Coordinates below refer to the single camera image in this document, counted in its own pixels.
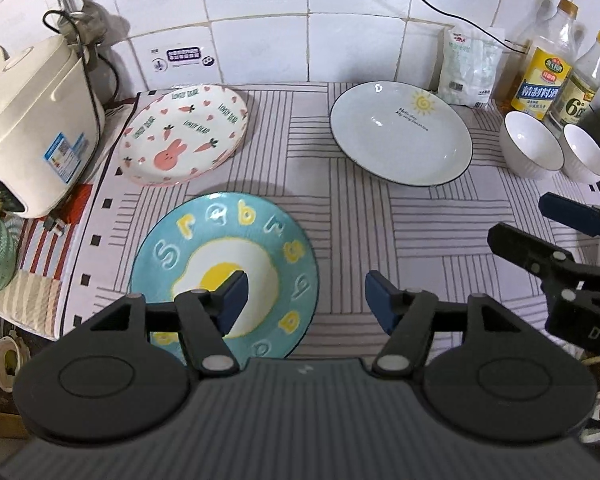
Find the pink bunny plate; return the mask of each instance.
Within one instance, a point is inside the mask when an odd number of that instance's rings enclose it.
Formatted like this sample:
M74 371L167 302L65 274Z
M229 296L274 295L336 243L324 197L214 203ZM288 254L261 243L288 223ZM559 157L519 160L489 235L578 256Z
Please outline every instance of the pink bunny plate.
M140 186L168 186L222 164L247 130L247 107L233 90L198 85L149 104L122 132L118 158Z

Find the bottle label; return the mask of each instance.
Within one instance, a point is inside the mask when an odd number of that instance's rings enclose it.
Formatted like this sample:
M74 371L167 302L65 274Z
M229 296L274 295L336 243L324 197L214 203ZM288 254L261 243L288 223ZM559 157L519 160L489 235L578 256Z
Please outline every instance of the bottle label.
M571 65L560 57L536 48L511 105L542 120L570 71Z
M551 107L551 115L560 126L577 124L589 107L596 91L572 74L564 84L560 96Z

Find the cooking oil bottle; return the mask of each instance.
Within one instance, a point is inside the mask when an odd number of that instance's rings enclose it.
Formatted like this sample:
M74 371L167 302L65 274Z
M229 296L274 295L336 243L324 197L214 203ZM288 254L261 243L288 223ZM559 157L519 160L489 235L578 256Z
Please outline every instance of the cooking oil bottle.
M567 124L577 124L599 89L600 32L596 43L576 61L543 122L554 134L560 134Z
M508 107L542 120L576 57L573 22L578 7L560 0L557 12L536 26L518 77L507 95Z

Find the blue plate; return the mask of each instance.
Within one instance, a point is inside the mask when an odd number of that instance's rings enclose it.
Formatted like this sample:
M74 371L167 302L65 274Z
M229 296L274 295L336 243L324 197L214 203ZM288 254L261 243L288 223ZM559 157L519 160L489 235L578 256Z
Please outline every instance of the blue plate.
M249 299L224 341L242 367L249 357L286 357L314 315L318 270L302 228L261 197L212 193L168 213L138 251L131 291L171 301L192 288L216 290L234 270L247 274ZM185 362L177 334L155 332L151 341Z

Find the black robotic claw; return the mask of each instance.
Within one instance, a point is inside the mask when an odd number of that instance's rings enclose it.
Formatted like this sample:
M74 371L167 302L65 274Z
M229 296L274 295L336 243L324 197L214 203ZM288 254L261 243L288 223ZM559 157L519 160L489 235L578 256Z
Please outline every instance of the black robotic claw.
M547 193L539 201L543 215L590 236L600 235L600 208ZM547 299L547 332L600 355L600 267L578 264L558 246L500 223L489 230L497 256L542 281Z
M372 370L411 378L453 427L490 441L528 444L575 434L589 418L596 384L589 371L486 294L448 303L398 290L368 273L367 303L391 335ZM463 332L462 345L425 366L435 332Z
M215 292L183 292L172 303L123 296L22 369L13 399L24 423L64 444L105 444L164 423L201 378L240 370L222 336L248 292L237 271ZM178 332L188 369L152 346L149 332Z

